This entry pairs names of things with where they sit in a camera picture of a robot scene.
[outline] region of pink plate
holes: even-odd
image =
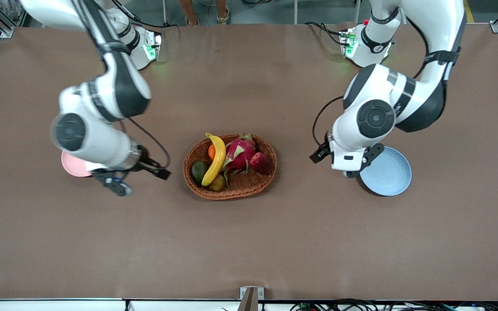
[[[67,152],[61,153],[61,164],[67,173],[74,177],[89,177],[91,173],[86,170],[86,161],[79,159]]]

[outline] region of banana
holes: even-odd
[[[203,176],[203,181],[201,183],[201,185],[203,186],[208,186],[214,181],[214,179],[216,178],[216,176],[218,176],[218,173],[222,169],[222,164],[226,159],[226,145],[222,141],[222,138],[218,136],[214,136],[210,133],[206,133],[205,136],[207,136],[211,140],[216,149],[213,163],[205,173],[205,176]]]

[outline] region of blue plate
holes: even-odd
[[[405,192],[409,187],[412,170],[403,154],[385,147],[372,164],[360,172],[360,177],[371,191],[391,197]]]

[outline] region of wire bundle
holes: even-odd
[[[318,24],[318,23],[315,23],[315,22],[306,22],[306,23],[305,23],[305,25],[312,25],[312,26],[316,26],[316,27],[318,27],[320,30],[322,30],[322,31],[326,32],[326,33],[328,34],[328,36],[330,36],[330,38],[332,38],[332,41],[334,41],[334,42],[336,42],[337,44],[342,45],[342,46],[344,46],[344,47],[348,47],[348,46],[349,46],[347,43],[342,43],[342,42],[340,42],[340,41],[336,40],[336,38],[334,38],[334,36],[333,36],[333,35],[337,35],[337,36],[339,36],[339,33],[340,33],[340,32],[343,32],[343,31],[346,31],[346,29],[340,30],[339,32],[335,32],[334,30],[330,30],[330,29],[328,29],[328,27],[326,27],[326,24],[324,24],[324,23],[320,23],[320,24]]]
[[[149,23],[142,22],[142,20],[139,18],[139,16],[137,16],[136,14],[127,10],[126,7],[123,6],[122,3],[120,3],[118,0],[112,0],[112,1],[119,10],[121,10],[124,14],[126,14],[126,16],[128,16],[128,18],[130,18],[131,20],[133,20],[136,23],[140,23],[142,25],[156,27],[156,28],[178,27],[178,25],[176,25],[176,24],[170,25],[170,24],[166,23],[166,24],[159,26],[159,25],[152,25]]]
[[[291,311],[349,311],[358,309],[358,311],[380,311],[377,305],[383,305],[382,311],[454,311],[458,307],[481,307],[485,311],[498,311],[497,305],[482,301],[463,301],[458,305],[450,307],[443,303],[427,305],[418,301],[363,301],[360,299],[339,299],[332,303],[312,303],[302,302],[291,307]]]

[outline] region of shoe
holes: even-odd
[[[184,22],[187,26],[190,26],[190,27],[199,27],[199,20],[197,19],[197,17],[195,18],[195,20],[197,20],[197,25],[190,25],[189,22],[188,22],[188,17],[187,16],[184,16]]]
[[[230,23],[230,10],[226,8],[226,12],[225,18],[218,17],[218,14],[216,14],[216,24],[226,25]]]

